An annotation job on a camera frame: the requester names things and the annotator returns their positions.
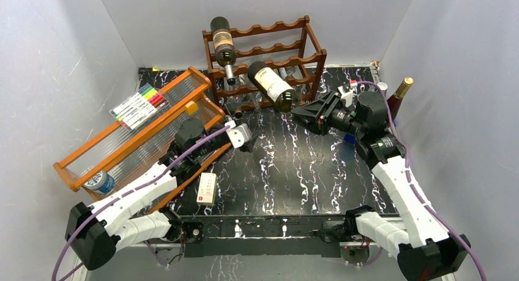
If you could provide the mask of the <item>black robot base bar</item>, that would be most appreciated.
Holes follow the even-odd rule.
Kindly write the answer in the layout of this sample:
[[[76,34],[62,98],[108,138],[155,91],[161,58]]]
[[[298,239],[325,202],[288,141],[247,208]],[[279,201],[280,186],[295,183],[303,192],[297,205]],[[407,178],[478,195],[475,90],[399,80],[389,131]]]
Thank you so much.
[[[186,258],[317,255],[353,263],[379,252],[373,240],[346,234],[342,215],[185,215],[182,220],[173,240],[150,240],[165,257],[178,249]]]

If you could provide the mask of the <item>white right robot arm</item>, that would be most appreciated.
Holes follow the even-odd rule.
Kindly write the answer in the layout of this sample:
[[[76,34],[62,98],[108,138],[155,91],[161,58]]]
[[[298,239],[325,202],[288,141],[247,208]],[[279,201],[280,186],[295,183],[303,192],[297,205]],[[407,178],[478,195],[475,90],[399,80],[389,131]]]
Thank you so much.
[[[407,280],[432,280],[456,272],[470,243],[463,234],[446,228],[433,216],[411,170],[405,147],[387,129],[385,98],[366,91],[359,94],[353,111],[339,93],[291,110],[293,119],[307,130],[325,135],[337,129],[355,136],[355,149],[380,181],[396,206],[403,227],[384,220],[373,208],[362,206],[346,212],[342,230],[353,241],[374,240],[394,257]]]

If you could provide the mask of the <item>blue square bottle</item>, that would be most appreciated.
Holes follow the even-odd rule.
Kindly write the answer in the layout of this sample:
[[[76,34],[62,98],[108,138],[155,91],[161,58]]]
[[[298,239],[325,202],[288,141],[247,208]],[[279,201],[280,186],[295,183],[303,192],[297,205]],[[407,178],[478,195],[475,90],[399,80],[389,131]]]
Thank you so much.
[[[351,144],[351,145],[354,145],[355,142],[356,142],[356,136],[355,135],[352,135],[352,134],[349,134],[349,133],[346,133],[345,136],[344,136],[344,141]]]

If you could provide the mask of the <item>dark red gold-capped bottle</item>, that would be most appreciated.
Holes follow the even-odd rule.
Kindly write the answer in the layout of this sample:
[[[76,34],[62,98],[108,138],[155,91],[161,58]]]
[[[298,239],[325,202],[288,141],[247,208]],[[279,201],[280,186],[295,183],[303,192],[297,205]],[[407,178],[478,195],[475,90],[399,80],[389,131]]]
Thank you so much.
[[[403,81],[400,83],[399,87],[396,91],[387,99],[387,104],[389,106],[389,113],[391,115],[391,119],[394,122],[397,117],[398,111],[401,107],[402,101],[410,90],[412,85],[414,84],[414,80],[411,77],[405,77]]]

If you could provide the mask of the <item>green bottle with white label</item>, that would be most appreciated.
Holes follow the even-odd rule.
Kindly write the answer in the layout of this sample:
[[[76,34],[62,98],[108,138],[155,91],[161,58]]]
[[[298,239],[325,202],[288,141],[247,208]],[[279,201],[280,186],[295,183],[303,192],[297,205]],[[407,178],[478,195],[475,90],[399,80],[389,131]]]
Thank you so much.
[[[289,113],[298,101],[296,91],[264,61],[255,61],[248,67],[249,80],[282,113]]]

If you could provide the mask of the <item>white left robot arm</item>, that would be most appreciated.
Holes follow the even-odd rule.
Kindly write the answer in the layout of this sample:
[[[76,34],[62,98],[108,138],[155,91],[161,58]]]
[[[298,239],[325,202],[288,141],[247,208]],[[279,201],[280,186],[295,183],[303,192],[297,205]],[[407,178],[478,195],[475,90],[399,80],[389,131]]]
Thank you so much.
[[[83,202],[75,205],[69,214],[65,232],[66,244],[62,252],[72,248],[86,269],[100,268],[130,245],[154,238],[175,242],[182,237],[183,222],[168,208],[150,215],[135,217],[154,199],[170,192],[177,182],[171,170],[190,154],[205,154],[231,143],[236,149],[251,152],[258,135],[247,124],[236,125],[231,120],[221,128],[197,137],[195,144],[179,154],[160,174],[144,181],[139,178],[112,196],[89,206]]]

